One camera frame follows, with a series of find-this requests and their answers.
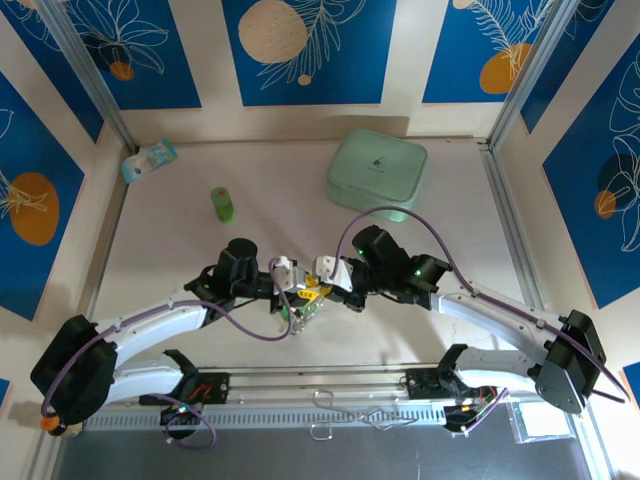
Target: white table surface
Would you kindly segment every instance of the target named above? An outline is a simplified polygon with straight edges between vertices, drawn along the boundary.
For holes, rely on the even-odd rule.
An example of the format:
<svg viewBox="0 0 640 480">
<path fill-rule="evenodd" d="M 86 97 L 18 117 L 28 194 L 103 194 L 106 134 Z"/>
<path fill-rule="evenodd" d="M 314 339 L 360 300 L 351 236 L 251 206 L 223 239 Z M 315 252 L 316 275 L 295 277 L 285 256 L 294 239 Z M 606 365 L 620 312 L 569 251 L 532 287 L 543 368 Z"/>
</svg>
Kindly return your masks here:
<svg viewBox="0 0 640 480">
<path fill-rule="evenodd" d="M 418 141 L 429 152 L 427 177 L 415 211 L 444 237 L 468 278 L 521 300 L 493 196 L 473 140 Z M 183 285 L 216 263 L 229 240 L 258 245 L 266 271 L 271 257 L 286 255 L 310 267 L 335 252 L 343 228 L 357 214 L 325 195 L 326 172 L 338 142 L 226 143 L 179 146 L 179 159 L 131 185 L 98 295 L 93 320 L 113 318 L 174 299 L 193 298 Z M 237 218 L 221 224 L 209 199 L 229 189 Z M 413 219 L 369 217 L 390 231 L 409 255 L 444 258 L 435 240 Z M 350 242 L 344 252 L 355 256 Z M 443 288 L 455 286 L 445 277 Z M 235 318 L 263 334 L 276 334 L 279 315 L 267 302 Z M 255 367 L 437 362 L 452 342 L 496 348 L 489 334 L 420 307 L 370 298 L 361 314 L 327 302 L 301 335 L 261 342 L 225 320 L 163 342 L 145 352 L 178 348 L 197 366 Z"/>
</svg>

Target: green cylinder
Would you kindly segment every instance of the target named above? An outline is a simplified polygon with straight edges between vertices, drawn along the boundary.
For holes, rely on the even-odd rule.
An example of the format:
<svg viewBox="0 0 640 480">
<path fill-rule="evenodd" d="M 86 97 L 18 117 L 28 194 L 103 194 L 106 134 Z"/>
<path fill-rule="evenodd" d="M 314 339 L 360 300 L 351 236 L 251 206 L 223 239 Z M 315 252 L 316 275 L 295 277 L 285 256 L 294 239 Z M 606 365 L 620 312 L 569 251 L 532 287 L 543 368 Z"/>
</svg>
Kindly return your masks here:
<svg viewBox="0 0 640 480">
<path fill-rule="evenodd" d="M 211 190 L 211 201 L 222 223 L 229 223 L 234 219 L 236 211 L 233 208 L 231 196 L 226 188 L 218 187 Z"/>
</svg>

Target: mint green box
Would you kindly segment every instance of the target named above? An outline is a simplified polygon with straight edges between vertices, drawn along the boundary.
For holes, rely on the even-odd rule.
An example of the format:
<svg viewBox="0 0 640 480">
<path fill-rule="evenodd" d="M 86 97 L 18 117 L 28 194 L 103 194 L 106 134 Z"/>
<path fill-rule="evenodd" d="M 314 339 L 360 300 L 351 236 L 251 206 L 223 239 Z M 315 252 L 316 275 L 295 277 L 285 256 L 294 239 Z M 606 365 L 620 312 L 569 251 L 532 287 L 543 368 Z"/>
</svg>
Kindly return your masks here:
<svg viewBox="0 0 640 480">
<path fill-rule="evenodd" d="M 421 145 L 369 130 L 354 130 L 342 141 L 327 175 L 327 195 L 340 205 L 364 211 L 395 206 L 412 209 L 427 169 L 427 151 Z M 374 215 L 394 222 L 401 212 Z"/>
</svg>

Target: gray floor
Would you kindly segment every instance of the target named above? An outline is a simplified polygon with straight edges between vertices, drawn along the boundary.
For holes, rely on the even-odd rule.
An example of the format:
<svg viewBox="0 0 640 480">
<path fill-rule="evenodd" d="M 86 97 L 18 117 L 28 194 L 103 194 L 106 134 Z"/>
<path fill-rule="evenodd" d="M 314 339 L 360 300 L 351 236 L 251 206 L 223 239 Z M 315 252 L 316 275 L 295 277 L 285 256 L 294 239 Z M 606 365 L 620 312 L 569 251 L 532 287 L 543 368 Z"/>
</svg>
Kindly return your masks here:
<svg viewBox="0 0 640 480">
<path fill-rule="evenodd" d="M 452 439 L 441 427 L 336 428 L 326 442 L 306 429 L 218 433 L 206 452 L 170 447 L 159 432 L 86 433 L 65 442 L 54 479 L 589 478 L 575 440 L 516 445 L 503 406 L 468 439 Z M 206 440 L 200 435 L 193 440 Z"/>
</svg>

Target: beige circle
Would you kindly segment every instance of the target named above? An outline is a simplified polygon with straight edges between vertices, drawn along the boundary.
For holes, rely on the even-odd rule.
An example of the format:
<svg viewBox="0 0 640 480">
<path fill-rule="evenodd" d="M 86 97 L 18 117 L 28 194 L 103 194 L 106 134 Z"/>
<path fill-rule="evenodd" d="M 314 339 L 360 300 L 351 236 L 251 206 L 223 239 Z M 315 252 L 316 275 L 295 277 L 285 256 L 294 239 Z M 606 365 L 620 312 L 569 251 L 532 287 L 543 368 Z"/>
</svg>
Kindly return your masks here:
<svg viewBox="0 0 640 480">
<path fill-rule="evenodd" d="M 240 19 L 240 43 L 260 63 L 281 63 L 295 58 L 307 44 L 302 17 L 280 0 L 260 0 Z"/>
<path fill-rule="evenodd" d="M 458 10 L 469 8 L 476 0 L 452 0 L 453 6 Z"/>
<path fill-rule="evenodd" d="M 36 8 L 35 0 L 16 0 L 16 1 L 24 5 L 25 7 L 30 8 L 31 10 L 35 10 Z M 67 2 L 67 1 L 68 0 L 58 0 L 58 3 Z"/>
<path fill-rule="evenodd" d="M 311 77 L 309 75 L 300 75 L 298 77 L 298 83 L 303 87 L 306 87 L 307 85 L 311 85 Z"/>
</svg>

